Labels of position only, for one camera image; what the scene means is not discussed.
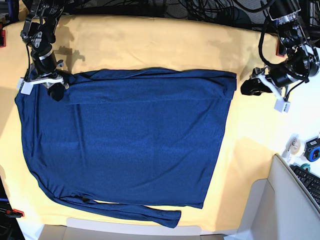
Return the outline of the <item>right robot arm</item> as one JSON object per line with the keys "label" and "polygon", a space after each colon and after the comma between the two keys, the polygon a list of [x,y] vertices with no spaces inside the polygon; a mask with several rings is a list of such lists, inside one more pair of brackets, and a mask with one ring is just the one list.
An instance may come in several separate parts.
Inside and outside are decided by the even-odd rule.
{"label": "right robot arm", "polygon": [[64,61],[57,60],[53,50],[56,27],[65,5],[65,0],[31,0],[26,4],[29,12],[20,36],[26,46],[28,68],[20,87],[22,94],[29,95],[33,86],[43,85],[58,102],[69,88],[59,70]]}

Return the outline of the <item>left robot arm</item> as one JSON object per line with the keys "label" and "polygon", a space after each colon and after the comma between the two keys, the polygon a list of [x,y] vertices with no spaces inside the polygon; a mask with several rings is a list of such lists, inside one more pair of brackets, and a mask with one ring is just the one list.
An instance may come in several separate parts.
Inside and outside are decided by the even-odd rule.
{"label": "left robot arm", "polygon": [[[283,88],[296,83],[308,83],[320,70],[320,56],[312,43],[299,12],[296,0],[268,0],[258,9],[265,12],[260,39],[259,57],[262,68],[254,68],[250,78],[240,88],[243,95],[259,96],[262,93],[281,95]],[[278,46],[284,49],[287,59],[281,63],[271,63],[263,55],[263,43],[267,28],[272,25],[278,36]]]}

